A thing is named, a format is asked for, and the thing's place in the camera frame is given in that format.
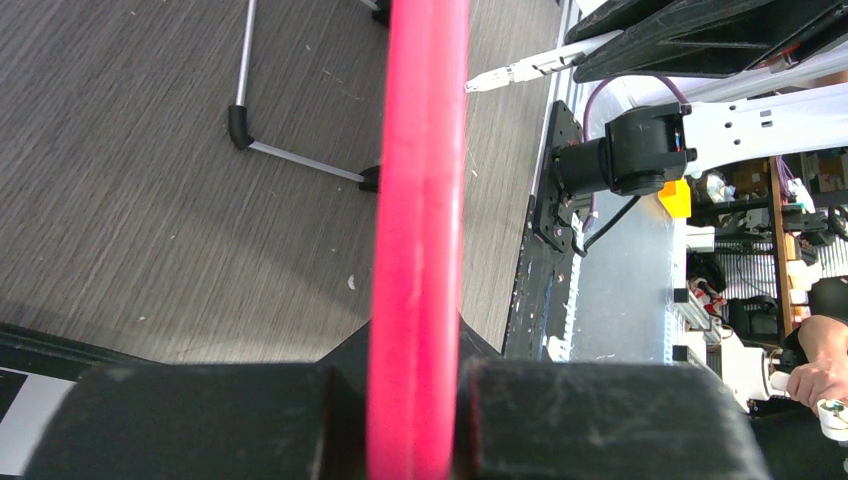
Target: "gray carpet floor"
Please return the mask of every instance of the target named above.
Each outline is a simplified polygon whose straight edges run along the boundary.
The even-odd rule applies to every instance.
[[[0,321],[241,362],[316,359],[368,320],[375,197],[227,136],[246,3],[0,1]],[[553,48],[560,18],[474,1],[469,73]],[[356,0],[260,0],[251,133],[373,165],[387,39]],[[498,349],[548,86],[469,98],[462,313]]]

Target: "finger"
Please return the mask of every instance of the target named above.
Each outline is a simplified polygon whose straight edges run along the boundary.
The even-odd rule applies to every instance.
[[[810,406],[810,395],[813,393],[813,386],[815,382],[813,381],[812,375],[803,375],[801,376],[801,381],[798,383],[798,391],[795,393],[795,397],[793,400],[797,402],[801,402],[806,406]]]
[[[824,381],[820,381],[820,382],[815,383],[813,385],[812,390],[810,390],[810,398],[808,400],[809,407],[812,408],[813,411],[815,411],[816,410],[816,408],[815,408],[816,403],[818,403],[819,400],[821,400],[823,398],[830,399],[831,397],[828,397],[827,395],[835,395],[836,394],[836,392],[834,391],[835,386],[836,385],[834,383],[825,383]]]
[[[789,398],[792,400],[798,400],[798,397],[796,396],[798,393],[798,385],[801,383],[801,377],[803,376],[803,368],[796,368],[795,370],[792,370],[791,374],[789,374],[789,381],[786,382],[786,393],[789,394]]]
[[[818,398],[815,399],[816,403],[819,400],[844,400],[848,397],[848,386],[844,383],[834,382],[830,385],[827,385],[821,393],[819,393]]]

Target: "black plastic foot cap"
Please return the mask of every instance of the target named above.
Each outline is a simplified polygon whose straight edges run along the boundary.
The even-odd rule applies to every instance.
[[[247,107],[242,105],[230,105],[227,109],[230,139],[239,150],[244,150],[253,143],[253,137],[247,133]]]
[[[359,183],[359,189],[366,192],[376,192],[380,185],[380,166],[377,165],[376,167],[365,169],[359,172],[359,174],[364,178]]]

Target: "cardboard box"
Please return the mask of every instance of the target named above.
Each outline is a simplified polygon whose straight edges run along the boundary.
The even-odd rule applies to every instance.
[[[768,194],[768,164],[763,160],[750,160],[740,162],[739,167],[733,172],[733,186],[736,187],[736,196],[756,194],[765,196]]]

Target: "red pole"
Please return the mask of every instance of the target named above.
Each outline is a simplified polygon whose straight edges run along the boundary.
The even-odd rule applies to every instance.
[[[396,0],[368,359],[372,480],[450,474],[469,0]]]

